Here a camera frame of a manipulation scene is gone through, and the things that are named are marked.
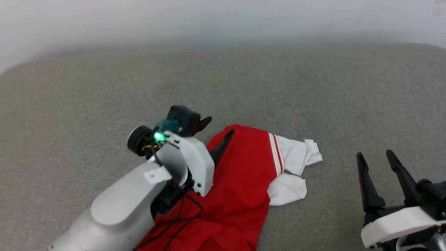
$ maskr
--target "white sticker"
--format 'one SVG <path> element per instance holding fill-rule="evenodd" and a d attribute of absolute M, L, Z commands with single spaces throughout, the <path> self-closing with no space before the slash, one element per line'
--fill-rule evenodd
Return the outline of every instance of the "white sticker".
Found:
<path fill-rule="evenodd" d="M 155 185 L 160 182 L 170 180 L 172 175 L 167 171 L 165 167 L 160 167 L 155 170 L 151 170 L 144 173 L 144 178 L 151 184 Z"/>

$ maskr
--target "white wall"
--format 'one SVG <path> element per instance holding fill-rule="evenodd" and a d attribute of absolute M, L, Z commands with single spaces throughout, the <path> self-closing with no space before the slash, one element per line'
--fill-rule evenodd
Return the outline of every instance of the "white wall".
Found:
<path fill-rule="evenodd" d="M 446 0 L 0 0 L 0 73 L 57 55 L 418 42 Z"/>

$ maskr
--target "green light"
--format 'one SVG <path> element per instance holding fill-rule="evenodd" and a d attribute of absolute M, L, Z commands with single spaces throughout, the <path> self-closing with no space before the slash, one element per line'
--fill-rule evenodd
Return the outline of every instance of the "green light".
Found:
<path fill-rule="evenodd" d="M 154 138 L 156 141 L 166 141 L 166 137 L 165 137 L 162 133 L 159 133 L 159 132 L 156 132 L 156 133 L 153 135 L 153 138 Z"/>

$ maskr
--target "white sleeve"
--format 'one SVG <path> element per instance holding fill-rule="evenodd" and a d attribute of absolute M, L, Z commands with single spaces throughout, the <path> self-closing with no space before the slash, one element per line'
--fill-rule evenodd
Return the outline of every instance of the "white sleeve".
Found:
<path fill-rule="evenodd" d="M 304 167 L 322 161 L 317 143 L 306 139 L 305 142 L 276 136 L 283 169 L 282 173 L 268 187 L 270 205 L 285 205 L 303 199 L 306 195 L 305 180 L 299 177 Z"/>

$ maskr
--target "red garment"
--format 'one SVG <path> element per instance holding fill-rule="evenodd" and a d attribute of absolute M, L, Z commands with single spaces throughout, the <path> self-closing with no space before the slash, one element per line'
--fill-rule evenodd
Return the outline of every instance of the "red garment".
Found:
<path fill-rule="evenodd" d="M 204 207 L 201 217 L 188 224 L 171 242 L 168 250 L 255 250 L 266 215 L 269 196 L 267 189 L 283 170 L 277 163 L 275 136 L 266 131 L 230 125 L 209 142 L 213 149 L 224 135 L 234 129 L 234 135 L 214 172 L 214 185 L 206 197 L 189 194 Z M 277 151 L 276 161 L 273 151 Z M 144 238 L 153 238 L 174 220 L 181 202 L 165 217 L 157 217 L 156 226 Z M 161 237 L 141 251 L 162 250 L 172 235 L 200 208 L 185 198 L 180 220 Z"/>

